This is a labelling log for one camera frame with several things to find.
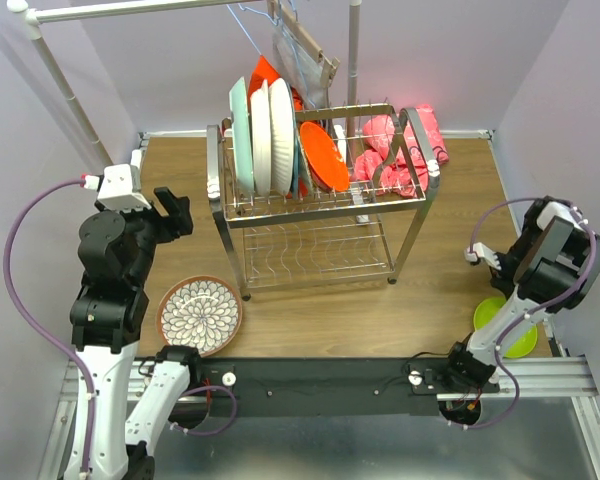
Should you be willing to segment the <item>lime green plate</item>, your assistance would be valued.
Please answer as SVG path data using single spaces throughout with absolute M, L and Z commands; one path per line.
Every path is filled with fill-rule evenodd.
M 481 301 L 476 307 L 473 315 L 473 327 L 477 331 L 486 326 L 505 305 L 504 297 L 489 297 Z M 522 358 L 530 354 L 538 341 L 538 329 L 533 325 L 523 336 L 521 336 L 506 352 L 508 359 Z

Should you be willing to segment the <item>flower plate brown rim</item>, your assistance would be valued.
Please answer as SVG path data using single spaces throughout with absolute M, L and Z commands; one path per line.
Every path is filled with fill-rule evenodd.
M 197 348 L 209 357 L 233 340 L 242 316 L 242 299 L 234 288 L 201 275 L 178 282 L 163 296 L 156 324 L 167 345 Z
M 271 185 L 286 196 L 291 190 L 295 131 L 293 101 L 286 81 L 279 78 L 269 87 L 271 120 Z

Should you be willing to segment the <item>mint rectangular plate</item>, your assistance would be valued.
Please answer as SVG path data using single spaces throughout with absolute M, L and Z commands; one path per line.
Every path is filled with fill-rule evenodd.
M 255 185 L 247 90 L 244 77 L 240 77 L 229 91 L 229 104 L 236 180 L 241 193 L 245 196 L 251 196 L 255 192 Z

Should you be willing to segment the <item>woven bamboo plate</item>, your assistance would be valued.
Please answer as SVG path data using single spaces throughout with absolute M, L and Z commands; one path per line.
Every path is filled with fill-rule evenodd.
M 296 151 L 298 154 L 299 196 L 301 198 L 307 198 L 314 194 L 314 186 L 309 164 L 305 158 L 304 149 L 299 136 L 296 136 Z

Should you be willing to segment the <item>teal scalloped plate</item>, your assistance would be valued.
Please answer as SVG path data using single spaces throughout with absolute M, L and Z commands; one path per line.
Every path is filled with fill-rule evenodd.
M 300 181 L 300 151 L 299 151 L 299 138 L 296 121 L 296 109 L 295 100 L 292 100 L 292 121 L 293 121 L 293 139 L 294 139 L 294 151 L 293 151 L 293 173 L 292 183 L 290 188 L 290 194 L 293 199 L 299 198 L 299 181 Z

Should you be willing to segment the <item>orange plastic plate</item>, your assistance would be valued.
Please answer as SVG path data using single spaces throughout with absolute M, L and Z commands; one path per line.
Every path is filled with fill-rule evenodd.
M 303 122 L 299 134 L 314 181 L 326 191 L 347 191 L 348 169 L 327 131 L 314 122 Z

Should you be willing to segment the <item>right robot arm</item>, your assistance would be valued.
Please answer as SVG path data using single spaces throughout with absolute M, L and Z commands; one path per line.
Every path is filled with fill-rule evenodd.
M 451 391 L 484 387 L 519 338 L 560 310 L 578 306 L 600 274 L 600 235 L 583 212 L 551 196 L 529 201 L 520 236 L 507 252 L 478 242 L 479 226 L 464 251 L 469 264 L 489 267 L 490 284 L 506 301 L 484 327 L 451 348 L 439 370 Z

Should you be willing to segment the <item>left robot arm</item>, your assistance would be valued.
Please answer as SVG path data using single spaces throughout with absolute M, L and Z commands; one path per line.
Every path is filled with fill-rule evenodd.
M 70 311 L 79 386 L 67 479 L 150 478 L 158 439 L 177 400 L 201 385 L 198 351 L 167 347 L 141 399 L 127 408 L 156 248 L 193 231 L 188 197 L 166 187 L 154 193 L 164 213 L 154 206 L 122 213 L 98 201 L 97 213 L 79 229 L 84 273 Z

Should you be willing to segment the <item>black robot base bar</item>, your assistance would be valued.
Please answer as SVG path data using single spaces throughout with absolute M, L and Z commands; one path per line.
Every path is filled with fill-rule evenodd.
M 185 385 L 210 386 L 201 397 L 214 416 L 436 416 L 444 396 L 470 400 L 497 393 L 454 373 L 442 356 L 411 358 L 196 358 Z

